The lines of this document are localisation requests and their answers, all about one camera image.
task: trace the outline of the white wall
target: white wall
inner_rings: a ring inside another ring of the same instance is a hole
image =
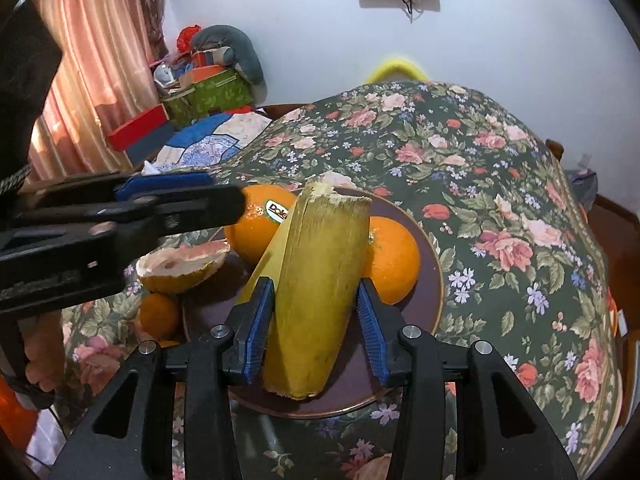
[[[607,0],[421,0],[413,23],[399,0],[168,2],[168,38],[193,23],[249,35],[267,104],[338,93],[403,56],[562,142],[567,166],[590,154],[601,193],[640,212],[640,52]]]

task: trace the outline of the yellow handle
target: yellow handle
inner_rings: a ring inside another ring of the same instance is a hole
[[[389,59],[381,64],[365,81],[366,84],[377,83],[395,72],[402,72],[416,81],[429,81],[427,75],[414,63],[401,57]]]

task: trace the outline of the plate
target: plate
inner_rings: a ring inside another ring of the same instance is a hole
[[[442,312],[443,283],[438,257],[426,234],[405,211],[368,192],[348,188],[336,191],[351,196],[369,196],[371,215],[386,216],[409,229],[420,250],[420,273],[409,295],[397,307],[404,320],[433,333]],[[220,230],[216,238],[222,238]],[[224,265],[211,278],[182,295],[182,316],[188,340],[199,338],[214,325],[224,323],[252,268],[231,251]],[[292,400],[269,393],[261,380],[248,387],[231,387],[229,393],[240,404],[268,415],[287,418],[337,416],[369,404],[385,393],[373,377],[364,350],[364,342],[355,311],[338,359],[322,393],[306,400]]]

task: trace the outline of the gray stuffed toy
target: gray stuffed toy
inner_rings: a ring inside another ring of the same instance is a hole
[[[264,81],[254,46],[249,37],[238,28],[230,25],[203,28],[191,38],[191,50],[211,50],[215,64],[232,66],[253,85],[257,86]]]

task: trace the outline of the pink curtain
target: pink curtain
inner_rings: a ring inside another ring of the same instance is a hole
[[[64,51],[31,138],[31,180],[130,169],[106,136],[158,104],[140,0],[34,0]]]

